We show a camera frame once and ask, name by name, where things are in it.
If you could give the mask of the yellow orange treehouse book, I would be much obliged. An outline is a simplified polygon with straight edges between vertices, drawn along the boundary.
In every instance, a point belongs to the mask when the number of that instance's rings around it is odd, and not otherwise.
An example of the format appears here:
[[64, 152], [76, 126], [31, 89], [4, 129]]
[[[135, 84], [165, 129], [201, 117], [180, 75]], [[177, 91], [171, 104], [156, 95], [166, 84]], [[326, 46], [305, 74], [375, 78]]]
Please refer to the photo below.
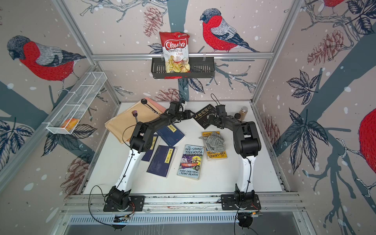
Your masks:
[[225, 152], [222, 152], [222, 153], [210, 153], [208, 151], [207, 152], [207, 157], [208, 157], [208, 160], [217, 160], [217, 159], [226, 159], [227, 158], [227, 153], [226, 153], [226, 150]]

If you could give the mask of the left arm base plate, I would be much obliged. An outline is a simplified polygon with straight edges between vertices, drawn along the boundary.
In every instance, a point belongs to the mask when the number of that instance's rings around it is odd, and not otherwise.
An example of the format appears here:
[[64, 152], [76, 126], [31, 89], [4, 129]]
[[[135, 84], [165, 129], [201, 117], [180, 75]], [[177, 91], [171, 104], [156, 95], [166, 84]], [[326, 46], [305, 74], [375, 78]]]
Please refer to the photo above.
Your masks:
[[123, 198], [109, 196], [106, 198], [104, 212], [141, 212], [144, 207], [145, 196], [134, 195]]

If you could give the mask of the blue book yellow label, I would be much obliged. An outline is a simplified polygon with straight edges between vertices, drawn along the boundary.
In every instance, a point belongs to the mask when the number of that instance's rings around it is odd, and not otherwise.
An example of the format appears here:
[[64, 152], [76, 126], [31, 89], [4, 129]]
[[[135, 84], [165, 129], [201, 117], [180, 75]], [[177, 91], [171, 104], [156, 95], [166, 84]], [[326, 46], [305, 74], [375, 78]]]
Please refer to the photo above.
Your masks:
[[163, 127], [157, 133], [168, 146], [175, 146], [185, 137], [185, 134], [174, 124]]

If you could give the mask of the colourful treehouse book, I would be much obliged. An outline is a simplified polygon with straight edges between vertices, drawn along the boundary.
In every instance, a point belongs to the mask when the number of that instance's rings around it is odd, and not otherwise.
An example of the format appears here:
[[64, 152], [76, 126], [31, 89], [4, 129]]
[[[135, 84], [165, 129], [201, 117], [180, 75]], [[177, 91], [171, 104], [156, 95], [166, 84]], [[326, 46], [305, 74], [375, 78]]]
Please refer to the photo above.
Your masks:
[[177, 175], [198, 180], [204, 153], [203, 146], [185, 145]]

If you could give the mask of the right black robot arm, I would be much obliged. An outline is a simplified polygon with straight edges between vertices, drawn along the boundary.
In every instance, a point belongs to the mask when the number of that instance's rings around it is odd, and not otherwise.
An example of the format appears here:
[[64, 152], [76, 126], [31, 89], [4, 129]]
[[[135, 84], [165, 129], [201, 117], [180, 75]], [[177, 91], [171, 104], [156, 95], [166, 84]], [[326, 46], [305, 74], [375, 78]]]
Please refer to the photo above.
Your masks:
[[261, 141], [257, 126], [253, 121], [241, 121], [228, 115], [225, 105], [215, 107], [216, 115], [209, 117], [209, 124], [220, 129], [233, 132], [233, 142], [236, 154], [241, 156], [240, 173], [234, 191], [236, 206], [244, 210], [253, 204], [255, 198], [253, 184], [253, 168], [256, 157], [261, 150]]

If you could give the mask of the dark blue book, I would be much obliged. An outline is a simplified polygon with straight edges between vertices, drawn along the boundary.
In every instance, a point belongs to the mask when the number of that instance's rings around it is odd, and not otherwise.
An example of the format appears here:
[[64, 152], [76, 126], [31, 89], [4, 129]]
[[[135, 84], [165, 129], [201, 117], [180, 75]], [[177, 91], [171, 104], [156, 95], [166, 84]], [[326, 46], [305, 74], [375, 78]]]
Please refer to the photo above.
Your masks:
[[158, 146], [146, 170], [147, 173], [166, 178], [175, 153], [175, 147]]
[[159, 145], [160, 137], [158, 134], [153, 135], [152, 144], [150, 149], [146, 151], [145, 155], [142, 158], [142, 161], [149, 162], [154, 155], [156, 147]]

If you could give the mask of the grey striped cloth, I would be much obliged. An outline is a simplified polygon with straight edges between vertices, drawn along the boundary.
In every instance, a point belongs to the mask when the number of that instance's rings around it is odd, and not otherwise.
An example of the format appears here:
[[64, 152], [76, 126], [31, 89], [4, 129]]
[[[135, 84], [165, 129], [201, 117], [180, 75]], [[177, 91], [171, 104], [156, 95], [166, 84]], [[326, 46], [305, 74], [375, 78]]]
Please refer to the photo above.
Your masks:
[[225, 141], [219, 131], [203, 132], [200, 139], [203, 140], [208, 152], [215, 154], [225, 152]]

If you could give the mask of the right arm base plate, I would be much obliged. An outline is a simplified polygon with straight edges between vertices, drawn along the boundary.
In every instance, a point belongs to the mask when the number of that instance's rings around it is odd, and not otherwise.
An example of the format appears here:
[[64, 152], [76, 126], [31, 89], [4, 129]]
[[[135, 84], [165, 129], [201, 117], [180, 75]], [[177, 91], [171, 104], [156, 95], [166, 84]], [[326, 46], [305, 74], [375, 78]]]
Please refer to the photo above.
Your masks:
[[234, 211], [234, 210], [261, 210], [260, 199], [257, 194], [253, 198], [236, 201], [233, 194], [222, 194], [219, 202], [221, 203], [222, 210]]

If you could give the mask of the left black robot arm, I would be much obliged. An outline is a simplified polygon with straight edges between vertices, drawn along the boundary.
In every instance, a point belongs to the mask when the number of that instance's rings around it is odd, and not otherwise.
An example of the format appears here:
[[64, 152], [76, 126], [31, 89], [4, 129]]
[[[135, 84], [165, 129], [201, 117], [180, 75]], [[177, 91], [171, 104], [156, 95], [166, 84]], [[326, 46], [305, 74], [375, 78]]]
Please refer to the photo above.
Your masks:
[[131, 198], [130, 193], [135, 172], [140, 165], [142, 157], [150, 149], [153, 135], [157, 131], [176, 122], [188, 120], [193, 117], [193, 112], [186, 110], [185, 106], [185, 101], [171, 101], [169, 108], [156, 118], [148, 118], [146, 121], [138, 120], [136, 124], [125, 128], [121, 135], [122, 137], [128, 129], [134, 128], [131, 136], [127, 138], [129, 142], [127, 143], [124, 139], [122, 140], [123, 143], [130, 148], [129, 155], [119, 179], [106, 194], [105, 202], [109, 207], [107, 211], [111, 209], [126, 211], [129, 207], [133, 208], [135, 206], [134, 199]]

